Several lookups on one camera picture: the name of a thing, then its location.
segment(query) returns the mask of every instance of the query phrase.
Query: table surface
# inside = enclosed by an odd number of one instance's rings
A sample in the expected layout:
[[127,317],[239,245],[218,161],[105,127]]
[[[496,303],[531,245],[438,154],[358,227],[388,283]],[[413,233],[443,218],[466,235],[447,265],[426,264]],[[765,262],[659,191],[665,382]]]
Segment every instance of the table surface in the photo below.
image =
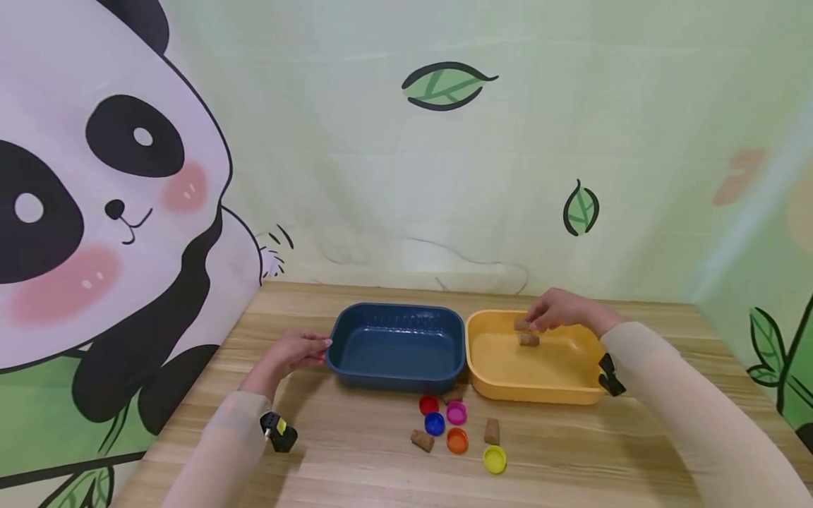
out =
[[[528,308],[527,297],[266,284],[117,496],[116,508],[158,506],[201,430],[262,352],[286,328],[329,332],[356,302],[447,306],[464,319],[482,309]],[[813,455],[691,306],[608,302],[667,338],[781,448],[808,488]],[[596,406],[490,401],[467,387],[469,451],[438,441],[427,455],[410,443],[421,428],[416,395],[345,389],[326,368],[300,371],[275,408],[299,432],[290,454],[266,451],[240,506],[700,506],[689,473],[663,429],[631,397]],[[481,434],[498,418],[508,468],[483,467]]]

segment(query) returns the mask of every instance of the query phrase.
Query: yellow bottle cap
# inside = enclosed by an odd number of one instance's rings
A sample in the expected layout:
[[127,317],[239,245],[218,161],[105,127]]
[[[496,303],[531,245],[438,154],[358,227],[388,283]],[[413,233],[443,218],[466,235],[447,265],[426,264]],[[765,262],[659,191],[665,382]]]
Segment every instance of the yellow bottle cap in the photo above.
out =
[[492,475],[499,475],[506,469],[508,459],[506,453],[499,446],[491,445],[483,452],[483,463]]

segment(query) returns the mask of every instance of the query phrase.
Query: panda mouth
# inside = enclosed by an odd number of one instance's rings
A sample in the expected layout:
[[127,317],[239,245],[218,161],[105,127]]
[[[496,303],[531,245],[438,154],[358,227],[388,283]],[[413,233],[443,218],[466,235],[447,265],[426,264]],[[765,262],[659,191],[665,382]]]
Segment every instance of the panda mouth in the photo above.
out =
[[150,208],[147,211],[146,215],[144,215],[144,217],[135,224],[130,224],[129,222],[127,222],[127,220],[123,216],[119,217],[119,220],[121,222],[125,223],[127,225],[127,227],[130,229],[130,239],[127,240],[127,241],[121,242],[122,244],[124,244],[124,245],[132,245],[132,244],[134,244],[136,242],[136,229],[139,229],[141,226],[144,225],[144,223],[147,221],[147,219],[149,219],[150,215],[152,215],[152,210],[153,209]]

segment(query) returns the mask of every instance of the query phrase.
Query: panda nose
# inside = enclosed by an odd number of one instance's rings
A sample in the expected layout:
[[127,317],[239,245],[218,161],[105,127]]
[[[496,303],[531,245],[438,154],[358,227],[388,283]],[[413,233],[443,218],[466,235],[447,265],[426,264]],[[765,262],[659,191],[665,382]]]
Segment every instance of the panda nose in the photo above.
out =
[[124,213],[124,202],[120,199],[107,202],[104,206],[104,213],[113,220],[121,219],[121,215]]

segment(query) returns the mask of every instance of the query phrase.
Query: beige sleeve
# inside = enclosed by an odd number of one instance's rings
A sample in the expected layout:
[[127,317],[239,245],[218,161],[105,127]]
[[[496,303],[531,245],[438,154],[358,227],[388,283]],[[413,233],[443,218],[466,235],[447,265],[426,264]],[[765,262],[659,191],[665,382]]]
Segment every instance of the beige sleeve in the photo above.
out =
[[259,419],[266,411],[268,400],[262,395],[248,392],[228,395],[203,429],[198,447],[161,506],[236,506],[265,450],[266,437]]
[[622,323],[602,343],[618,380],[665,427],[706,506],[813,506],[765,433],[660,335]]

